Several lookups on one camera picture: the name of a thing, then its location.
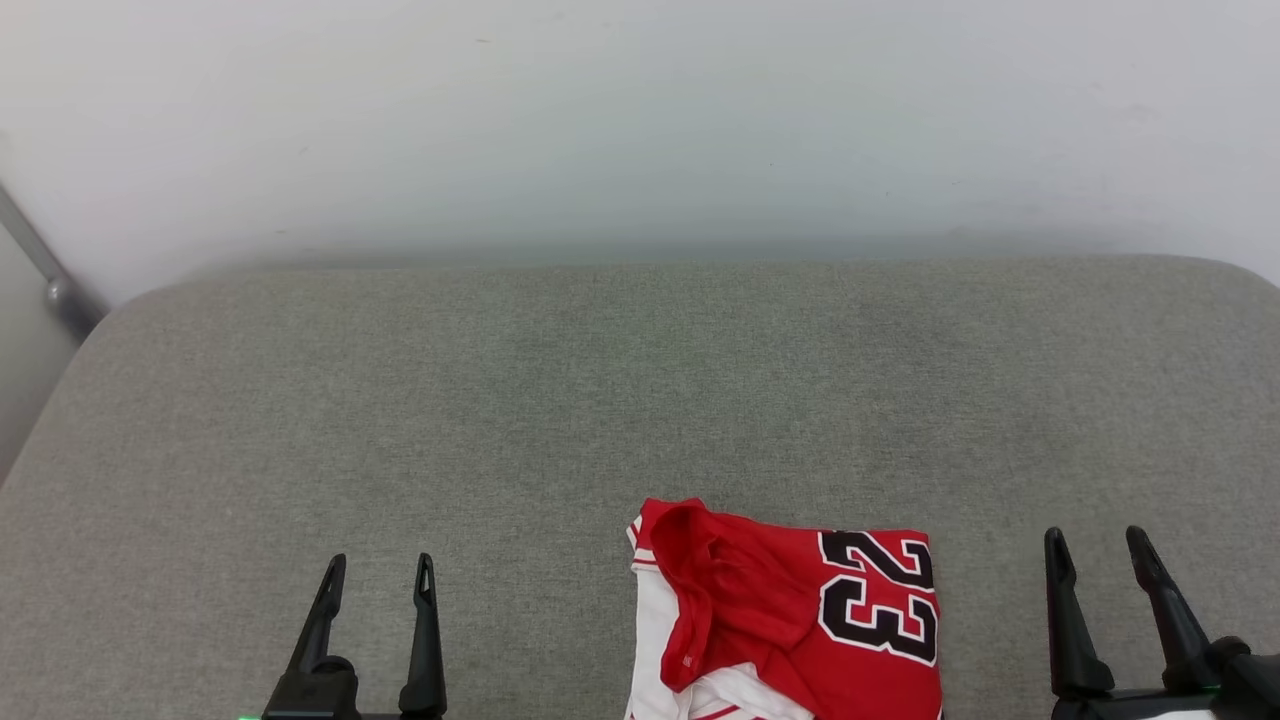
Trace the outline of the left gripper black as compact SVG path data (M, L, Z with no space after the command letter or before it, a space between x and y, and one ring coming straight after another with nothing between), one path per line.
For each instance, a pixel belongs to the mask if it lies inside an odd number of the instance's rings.
M413 588L415 625L408 676L399 692L399 714L364 714L356 708L358 678L353 665L328 652L332 624L340 611L346 556L326 566L294 651L262 714L239 720L398 720L443 717L447 684L443 664L436 579L430 553L419 555Z

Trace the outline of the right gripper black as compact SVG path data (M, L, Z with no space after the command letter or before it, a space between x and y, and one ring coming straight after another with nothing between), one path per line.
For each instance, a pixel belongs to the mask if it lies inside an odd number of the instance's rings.
M1149 536L1126 528L1138 585L1155 618L1165 667L1161 689L1112 691L1076 597L1076 566L1062 530L1044 533L1044 594L1052 719L1277 719L1279 657L1253 653L1239 637L1210 643Z

